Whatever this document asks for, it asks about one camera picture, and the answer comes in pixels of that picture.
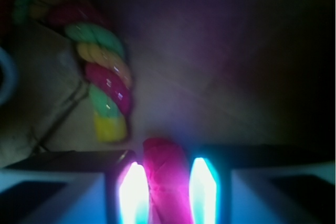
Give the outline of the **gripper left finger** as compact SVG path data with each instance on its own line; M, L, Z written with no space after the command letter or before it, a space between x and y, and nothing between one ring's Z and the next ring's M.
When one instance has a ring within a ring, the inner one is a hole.
M44 152L1 169L1 223L147 223L131 150Z

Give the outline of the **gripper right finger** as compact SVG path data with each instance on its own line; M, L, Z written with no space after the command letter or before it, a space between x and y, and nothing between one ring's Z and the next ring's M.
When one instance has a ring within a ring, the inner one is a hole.
M189 193L195 223L335 223L335 160L291 145L205 145Z

